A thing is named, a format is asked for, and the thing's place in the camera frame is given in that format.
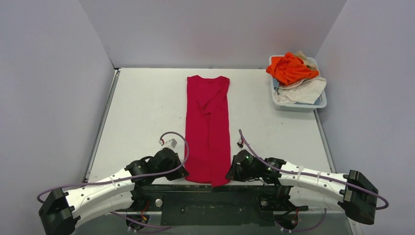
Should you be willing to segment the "red t-shirt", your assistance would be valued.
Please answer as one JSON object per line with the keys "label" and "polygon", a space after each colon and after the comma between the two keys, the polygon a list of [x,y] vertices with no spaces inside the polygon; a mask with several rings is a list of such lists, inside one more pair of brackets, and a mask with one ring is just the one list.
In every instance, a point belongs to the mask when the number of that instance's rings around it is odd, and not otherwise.
{"label": "red t-shirt", "polygon": [[229,182],[231,139],[228,109],[230,80],[187,78],[185,139],[189,145],[187,181],[219,187]]}

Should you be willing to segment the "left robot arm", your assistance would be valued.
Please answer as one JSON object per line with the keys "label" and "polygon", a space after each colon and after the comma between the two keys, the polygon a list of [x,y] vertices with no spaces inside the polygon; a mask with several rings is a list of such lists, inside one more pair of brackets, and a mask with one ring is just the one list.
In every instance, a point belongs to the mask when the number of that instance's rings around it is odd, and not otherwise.
{"label": "left robot arm", "polygon": [[178,154],[163,148],[155,156],[135,160],[111,176],[78,188],[53,189],[43,202],[39,216],[47,235],[70,235],[96,217],[117,210],[139,211],[146,204],[142,187],[160,177],[169,181],[189,173]]}

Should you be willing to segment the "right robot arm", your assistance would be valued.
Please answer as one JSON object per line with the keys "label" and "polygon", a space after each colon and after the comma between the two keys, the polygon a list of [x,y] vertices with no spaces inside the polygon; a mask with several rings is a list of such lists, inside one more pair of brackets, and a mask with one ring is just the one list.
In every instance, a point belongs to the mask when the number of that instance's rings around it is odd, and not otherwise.
{"label": "right robot arm", "polygon": [[274,193],[258,197],[263,212],[328,209],[344,211],[348,218],[362,224],[374,224],[378,190],[356,170],[348,174],[321,172],[282,159],[257,158],[243,149],[234,155],[226,179],[261,180],[274,185]]}

